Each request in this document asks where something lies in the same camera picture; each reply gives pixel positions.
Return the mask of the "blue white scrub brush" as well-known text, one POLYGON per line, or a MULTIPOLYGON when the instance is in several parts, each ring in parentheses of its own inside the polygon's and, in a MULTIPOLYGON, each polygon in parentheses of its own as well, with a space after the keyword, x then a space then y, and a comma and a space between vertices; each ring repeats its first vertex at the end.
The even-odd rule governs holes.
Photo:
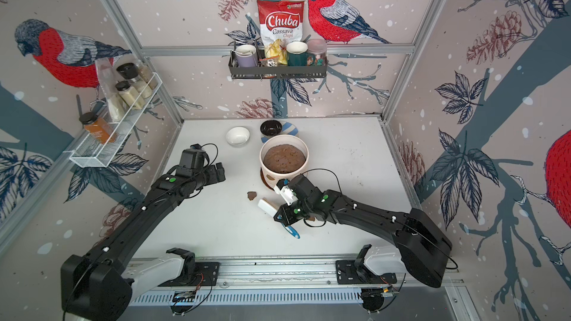
MULTIPOLYGON (((265 212, 267 215, 270 215, 271 217, 274 217, 279 209, 279 206, 277 204, 275 204, 274 202, 270 202, 266 199, 260 199, 257 203, 257 206, 263 212, 265 212)), ((296 239, 300 239, 300 234, 293 227, 285 226, 284 224, 281 225, 291 236, 293 236, 296 239)))

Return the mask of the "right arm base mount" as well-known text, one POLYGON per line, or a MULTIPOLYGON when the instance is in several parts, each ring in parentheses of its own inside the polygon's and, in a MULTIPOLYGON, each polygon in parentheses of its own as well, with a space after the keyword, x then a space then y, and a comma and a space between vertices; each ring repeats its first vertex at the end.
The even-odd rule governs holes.
POLYGON ((364 245, 357 257, 337 260, 335 272, 339 285, 394 284, 396 274, 404 273, 401 255, 391 247, 364 245))

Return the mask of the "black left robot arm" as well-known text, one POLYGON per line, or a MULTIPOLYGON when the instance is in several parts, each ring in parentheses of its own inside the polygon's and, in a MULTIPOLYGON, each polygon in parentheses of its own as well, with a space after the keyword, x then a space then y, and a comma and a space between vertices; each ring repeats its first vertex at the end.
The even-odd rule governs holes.
POLYGON ((109 236, 82 256, 72 255, 60 269, 64 314, 88 320, 117 320, 135 299, 134 277, 124 276, 135 252, 184 200, 225 181, 222 163, 200 144, 183 151, 151 186, 143 202, 109 236))

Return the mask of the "white ceramic flower pot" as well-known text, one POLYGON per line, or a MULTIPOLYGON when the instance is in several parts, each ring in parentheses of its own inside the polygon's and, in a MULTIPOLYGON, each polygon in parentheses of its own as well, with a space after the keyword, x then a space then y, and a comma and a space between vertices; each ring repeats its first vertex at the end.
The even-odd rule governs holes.
POLYGON ((278 135, 266 141, 260 150, 260 164, 266 171, 280 179, 299 175, 309 163, 309 148, 297 136, 278 135))

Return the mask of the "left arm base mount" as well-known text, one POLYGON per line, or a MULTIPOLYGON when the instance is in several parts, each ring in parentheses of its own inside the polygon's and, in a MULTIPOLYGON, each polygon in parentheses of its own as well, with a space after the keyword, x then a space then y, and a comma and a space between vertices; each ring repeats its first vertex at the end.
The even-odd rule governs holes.
POLYGON ((181 259, 181 270, 159 285, 159 287, 215 286, 219 276, 220 262, 198 262, 196 255, 182 248, 171 248, 166 251, 168 257, 181 259))

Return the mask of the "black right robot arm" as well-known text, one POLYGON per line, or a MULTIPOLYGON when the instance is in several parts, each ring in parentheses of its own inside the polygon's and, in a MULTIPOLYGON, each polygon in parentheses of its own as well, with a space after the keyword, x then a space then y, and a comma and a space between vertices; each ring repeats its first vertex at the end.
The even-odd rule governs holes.
POLYGON ((442 285, 451 260, 452 243, 424 211, 383 210, 341 192, 322 192, 304 175, 279 180, 274 191, 285 201, 274 215, 276 222, 290 226, 315 218, 363 230, 397 247, 406 271, 413 278, 432 288, 442 285))

